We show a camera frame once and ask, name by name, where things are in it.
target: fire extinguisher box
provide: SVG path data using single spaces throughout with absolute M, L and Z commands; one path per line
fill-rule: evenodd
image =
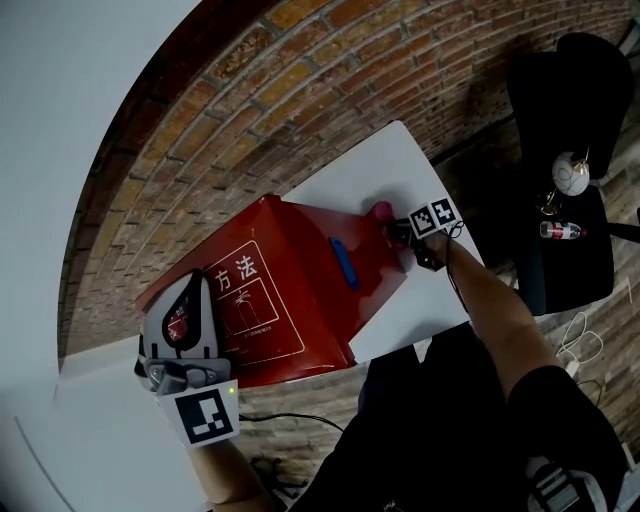
M 209 283 L 219 357 L 241 387 L 355 364 L 349 341 L 405 279 L 379 223 L 267 195 L 137 300 L 142 314 L 193 269 Z

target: white tabletop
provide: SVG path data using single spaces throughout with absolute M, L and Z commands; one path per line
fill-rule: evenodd
M 443 197 L 449 194 L 429 160 L 404 124 L 395 121 L 318 171 L 283 199 L 354 214 L 366 214 L 377 201 L 389 201 L 396 218 L 403 218 L 425 203 Z M 458 242 L 482 261 L 466 228 Z M 408 250 L 401 260 L 407 279 L 351 340 L 358 362 L 430 338 L 469 319 L 444 269 L 434 273 L 419 267 Z

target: person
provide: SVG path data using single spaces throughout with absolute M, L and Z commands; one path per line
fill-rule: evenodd
M 461 245 L 426 239 L 471 319 L 371 362 L 359 412 L 293 510 L 613 510 L 625 456 L 516 293 Z M 191 459 L 216 511 L 274 505 L 230 442 Z

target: white ball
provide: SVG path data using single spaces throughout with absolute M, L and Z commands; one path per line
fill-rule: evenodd
M 565 151 L 553 162 L 553 183 L 557 189 L 568 196 L 582 194 L 589 185 L 589 165 L 574 165 L 573 152 Z

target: chair backrest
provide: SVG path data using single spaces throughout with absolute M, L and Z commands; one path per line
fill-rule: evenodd
M 568 34 L 557 52 L 513 62 L 507 88 L 523 166 L 534 183 L 550 181 L 563 151 L 588 148 L 591 177 L 606 174 L 634 90 L 631 67 L 615 46 L 590 34 Z

